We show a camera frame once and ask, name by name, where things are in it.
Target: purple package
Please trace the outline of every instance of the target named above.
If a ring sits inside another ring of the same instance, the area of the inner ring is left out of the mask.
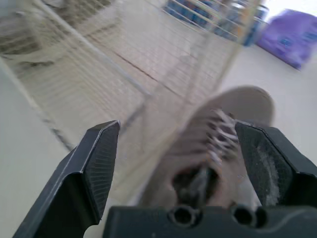
[[[313,53],[317,43],[317,17],[285,10],[263,31],[257,45],[300,69]]]

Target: gray sneaker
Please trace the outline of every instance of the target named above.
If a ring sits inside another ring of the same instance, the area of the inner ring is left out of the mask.
[[[236,120],[270,125],[273,102],[264,90],[241,87],[209,100],[161,158],[140,206],[172,208],[260,205],[248,178]]]

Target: floor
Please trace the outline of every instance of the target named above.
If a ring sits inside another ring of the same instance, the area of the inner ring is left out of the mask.
[[[299,72],[258,47],[245,48],[220,90],[246,84],[267,90],[275,101],[274,126],[317,164],[313,140],[317,134],[316,65],[317,57]],[[9,238],[66,150],[7,75],[0,71],[0,77],[0,229],[1,237]],[[85,237],[101,237],[102,230],[102,226],[91,227]]]

